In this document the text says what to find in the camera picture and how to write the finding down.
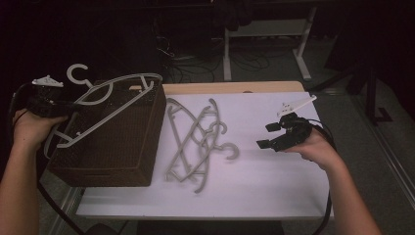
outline finger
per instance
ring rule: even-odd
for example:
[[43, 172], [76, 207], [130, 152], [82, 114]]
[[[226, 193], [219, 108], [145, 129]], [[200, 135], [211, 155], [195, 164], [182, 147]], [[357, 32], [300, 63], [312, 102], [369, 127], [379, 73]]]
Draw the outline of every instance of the finger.
[[63, 116], [63, 117], [53, 117], [50, 118], [50, 121], [53, 125], [64, 122], [65, 120], [68, 119], [68, 116]]
[[302, 159], [312, 162], [312, 160], [309, 159], [306, 155], [303, 155], [303, 154], [300, 154], [300, 155]]
[[294, 146], [291, 148], [288, 148], [286, 150], [283, 151], [284, 153], [299, 153], [300, 152], [300, 147], [299, 146]]
[[18, 110], [15, 111], [15, 116], [13, 117], [13, 120], [15, 120], [17, 117], [19, 117], [22, 113], [24, 113], [25, 110]]

